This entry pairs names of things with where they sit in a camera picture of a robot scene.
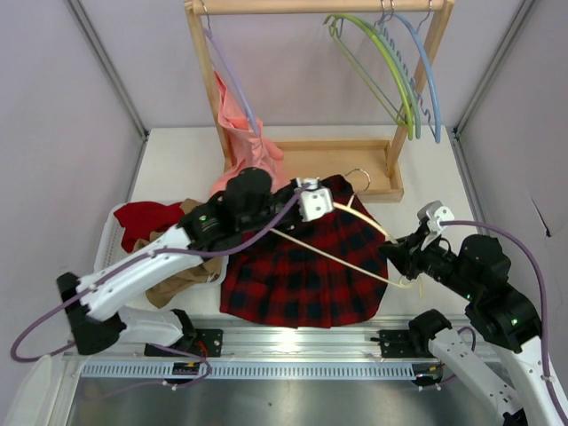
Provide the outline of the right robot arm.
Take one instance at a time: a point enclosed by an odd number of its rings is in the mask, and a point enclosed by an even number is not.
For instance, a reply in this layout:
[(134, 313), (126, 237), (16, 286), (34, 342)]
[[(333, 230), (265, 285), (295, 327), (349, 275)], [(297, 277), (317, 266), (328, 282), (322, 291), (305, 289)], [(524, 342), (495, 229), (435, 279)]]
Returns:
[(408, 279), (431, 277), (467, 301), (465, 315), (506, 367), (503, 381), (461, 339), (450, 320), (431, 309), (407, 328), (375, 337), (385, 358), (436, 358), (500, 425), (565, 425), (567, 397), (548, 354), (544, 307), (536, 308), (509, 283), (510, 259), (488, 235), (465, 238), (460, 251), (441, 246), (424, 225), (379, 251)]

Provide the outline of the red plaid skirt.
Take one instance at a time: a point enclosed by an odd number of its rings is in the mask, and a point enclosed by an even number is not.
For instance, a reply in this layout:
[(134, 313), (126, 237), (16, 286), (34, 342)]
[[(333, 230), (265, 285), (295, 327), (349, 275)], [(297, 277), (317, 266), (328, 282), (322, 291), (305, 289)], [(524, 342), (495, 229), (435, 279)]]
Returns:
[[(388, 279), (384, 236), (341, 210), (282, 229), (300, 241)], [(340, 327), (370, 320), (387, 284), (274, 233), (230, 256), (220, 311), (275, 327)]]

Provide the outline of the cream hanger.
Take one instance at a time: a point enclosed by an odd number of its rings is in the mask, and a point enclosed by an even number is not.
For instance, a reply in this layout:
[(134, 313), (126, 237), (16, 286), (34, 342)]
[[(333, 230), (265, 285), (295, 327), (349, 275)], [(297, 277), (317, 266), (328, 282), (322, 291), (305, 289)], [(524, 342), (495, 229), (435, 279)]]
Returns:
[[(360, 195), (362, 195), (363, 193), (365, 193), (365, 192), (369, 189), (370, 184), (371, 184), (371, 182), (372, 182), (372, 179), (371, 179), (369, 173), (366, 172), (365, 170), (361, 169), (361, 168), (356, 168), (356, 169), (350, 170), (349, 172), (347, 172), (346, 174), (344, 174), (343, 177), (344, 177), (345, 179), (348, 179), (348, 176), (349, 176), (350, 174), (354, 173), (354, 172), (360, 172), (360, 173), (362, 173), (362, 174), (366, 177), (366, 180), (367, 180), (366, 186), (365, 186), (362, 190), (360, 190), (360, 191), (355, 191), (355, 190), (353, 190), (353, 191), (352, 191), (352, 194), (351, 194), (351, 197), (350, 197), (349, 201), (347, 202), (347, 204), (341, 204), (341, 203), (338, 203), (338, 202), (335, 201), (335, 202), (334, 202), (334, 207), (335, 207), (336, 209), (339, 209), (339, 210), (341, 210), (341, 211), (343, 211), (343, 212), (345, 212), (345, 213), (348, 213), (348, 214), (350, 214), (350, 215), (352, 215), (352, 216), (354, 216), (354, 217), (357, 217), (358, 219), (364, 221), (365, 223), (367, 223), (368, 225), (370, 225), (371, 227), (373, 227), (376, 231), (378, 231), (379, 233), (381, 233), (381, 234), (385, 237), (385, 240), (386, 240), (386, 241), (388, 241), (388, 242), (394, 242), (394, 241), (395, 241), (394, 236), (391, 235), (387, 230), (385, 230), (385, 229), (381, 226), (380, 223), (376, 222), (373, 218), (366, 217), (366, 216), (363, 215), (362, 213), (357, 212), (357, 211), (351, 206), (356, 197), (359, 197)], [(411, 289), (411, 288), (417, 287), (417, 288), (418, 288), (419, 298), (420, 298), (420, 299), (423, 299), (423, 296), (424, 296), (424, 288), (423, 288), (423, 283), (422, 283), (422, 279), (421, 279), (421, 278), (417, 278), (417, 279), (414, 279), (414, 280), (403, 281), (403, 277), (400, 277), (399, 280), (398, 280), (398, 282), (394, 282), (394, 281), (391, 281), (391, 280), (387, 280), (387, 279), (382, 278), (381, 276), (379, 276), (379, 275), (377, 275), (377, 274), (371, 273), (371, 272), (368, 271), (368, 270), (365, 270), (365, 269), (363, 269), (363, 268), (361, 268), (361, 267), (359, 267), (359, 266), (356, 266), (355, 264), (351, 264), (351, 263), (349, 263), (349, 262), (347, 262), (347, 261), (345, 261), (345, 260), (343, 260), (343, 259), (341, 259), (341, 258), (339, 258), (339, 257), (333, 256), (333, 255), (331, 255), (331, 254), (329, 254), (329, 253), (327, 253), (327, 252), (325, 252), (325, 251), (323, 251), (323, 250), (320, 250), (319, 248), (315, 248), (315, 247), (313, 247), (312, 245), (307, 244), (307, 243), (305, 243), (305, 242), (303, 242), (303, 241), (300, 241), (300, 240), (298, 240), (298, 239), (296, 239), (296, 238), (294, 238), (294, 237), (292, 237), (292, 236), (290, 236), (290, 235), (288, 235), (288, 234), (286, 234), (286, 233), (284, 233), (284, 232), (278, 231), (278, 230), (276, 230), (275, 228), (272, 228), (272, 229), (271, 229), (271, 232), (274, 233), (274, 234), (276, 234), (276, 235), (279, 235), (281, 238), (284, 238), (284, 239), (286, 239), (286, 240), (288, 240), (288, 241), (291, 241), (291, 242), (293, 242), (293, 243), (295, 243), (295, 244), (297, 244), (297, 245), (299, 245), (299, 246), (301, 246), (301, 247), (303, 247), (303, 248), (305, 248), (305, 249), (308, 249), (308, 250), (310, 250), (310, 251), (312, 251), (312, 252), (314, 252), (314, 253), (316, 253), (316, 254), (318, 254), (318, 255), (320, 255), (320, 256), (326, 257), (327, 259), (329, 259), (329, 260), (331, 260), (331, 261), (333, 261), (333, 262), (336, 262), (336, 263), (338, 263), (338, 264), (341, 264), (341, 265), (343, 265), (343, 266), (346, 266), (346, 267), (348, 267), (348, 268), (350, 268), (350, 269), (352, 269), (352, 270), (354, 270), (354, 271), (356, 271), (356, 272), (363, 273), (363, 274), (365, 274), (366, 276), (371, 277), (371, 278), (373, 278), (373, 279), (375, 279), (375, 280), (382, 281), (382, 282), (384, 282), (384, 283), (386, 283), (386, 284), (389, 284), (389, 285), (392, 285), (392, 286), (394, 286), (394, 287), (401, 288), (401, 289), (404, 289), (404, 290), (409, 290), (409, 289)]]

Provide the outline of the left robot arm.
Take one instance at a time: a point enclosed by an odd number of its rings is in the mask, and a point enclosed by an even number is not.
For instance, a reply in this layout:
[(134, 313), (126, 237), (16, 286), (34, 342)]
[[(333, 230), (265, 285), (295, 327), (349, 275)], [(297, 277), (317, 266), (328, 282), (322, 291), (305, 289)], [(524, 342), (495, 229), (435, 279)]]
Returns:
[(60, 275), (56, 283), (78, 352), (100, 353), (125, 336), (127, 320), (119, 311), (133, 297), (212, 257), (243, 250), (245, 233), (262, 238), (275, 225), (299, 222), (296, 203), (305, 184), (296, 178), (276, 193), (271, 184), (264, 170), (246, 168), (225, 190), (122, 261), (82, 277)]

